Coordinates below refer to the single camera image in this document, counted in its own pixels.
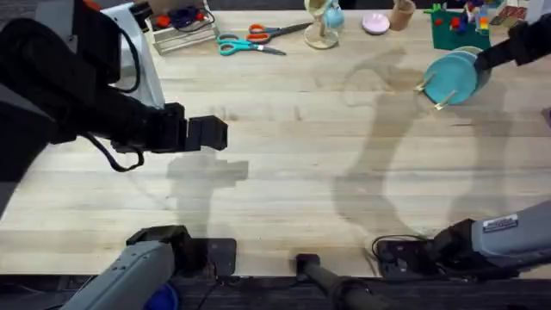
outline colorful toy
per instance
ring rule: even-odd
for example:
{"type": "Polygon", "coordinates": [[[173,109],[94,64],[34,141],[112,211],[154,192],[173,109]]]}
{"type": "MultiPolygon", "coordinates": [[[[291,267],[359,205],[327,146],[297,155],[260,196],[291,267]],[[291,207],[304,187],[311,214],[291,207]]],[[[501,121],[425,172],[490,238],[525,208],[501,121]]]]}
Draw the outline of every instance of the colorful toy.
{"type": "Polygon", "coordinates": [[[453,50],[471,46],[482,50],[490,47],[488,7],[489,0],[461,1],[464,10],[454,12],[446,10],[447,0],[437,0],[430,13],[432,43],[434,48],[453,50]]]}
{"type": "Polygon", "coordinates": [[[489,35],[488,28],[488,6],[485,0],[467,0],[461,13],[461,24],[457,31],[464,33],[467,30],[468,23],[476,25],[476,31],[483,35],[489,35]]]}

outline pink lid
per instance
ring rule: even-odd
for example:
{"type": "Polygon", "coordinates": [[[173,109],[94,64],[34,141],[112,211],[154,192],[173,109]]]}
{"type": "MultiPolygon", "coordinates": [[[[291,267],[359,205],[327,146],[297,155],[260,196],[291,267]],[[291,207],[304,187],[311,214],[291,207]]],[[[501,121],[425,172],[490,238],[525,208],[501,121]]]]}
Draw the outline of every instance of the pink lid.
{"type": "Polygon", "coordinates": [[[368,13],[363,17],[362,27],[370,34],[384,34],[390,27],[390,22],[381,13],[368,13]]]}

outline teal plate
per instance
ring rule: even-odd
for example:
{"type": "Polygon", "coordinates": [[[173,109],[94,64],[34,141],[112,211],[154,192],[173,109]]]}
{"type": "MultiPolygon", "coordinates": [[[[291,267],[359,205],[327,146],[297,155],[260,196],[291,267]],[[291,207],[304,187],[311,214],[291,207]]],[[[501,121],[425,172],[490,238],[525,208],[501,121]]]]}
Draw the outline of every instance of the teal plate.
{"type": "Polygon", "coordinates": [[[459,104],[467,100],[476,89],[477,74],[470,61],[456,55],[447,55],[430,65],[424,73],[424,80],[434,76],[424,86],[424,93],[435,103],[440,103],[455,90],[448,104],[459,104]]]}

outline cup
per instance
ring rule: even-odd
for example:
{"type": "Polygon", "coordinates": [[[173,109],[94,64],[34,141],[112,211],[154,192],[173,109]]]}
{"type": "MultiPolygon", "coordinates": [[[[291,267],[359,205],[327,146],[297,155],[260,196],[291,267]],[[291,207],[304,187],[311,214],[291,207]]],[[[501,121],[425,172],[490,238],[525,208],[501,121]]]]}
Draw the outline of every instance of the cup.
{"type": "Polygon", "coordinates": [[[393,10],[388,17],[390,28],[395,31],[406,28],[415,9],[415,3],[411,0],[395,0],[393,10]]]}

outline label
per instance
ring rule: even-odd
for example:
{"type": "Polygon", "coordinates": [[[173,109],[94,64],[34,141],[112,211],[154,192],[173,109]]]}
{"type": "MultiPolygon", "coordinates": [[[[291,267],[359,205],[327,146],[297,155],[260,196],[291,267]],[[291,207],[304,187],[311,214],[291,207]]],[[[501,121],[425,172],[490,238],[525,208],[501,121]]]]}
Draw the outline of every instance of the label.
{"type": "Polygon", "coordinates": [[[484,233],[497,232],[504,229],[510,229],[518,226],[518,215],[511,214],[493,220],[485,220],[482,223],[484,233]]]}

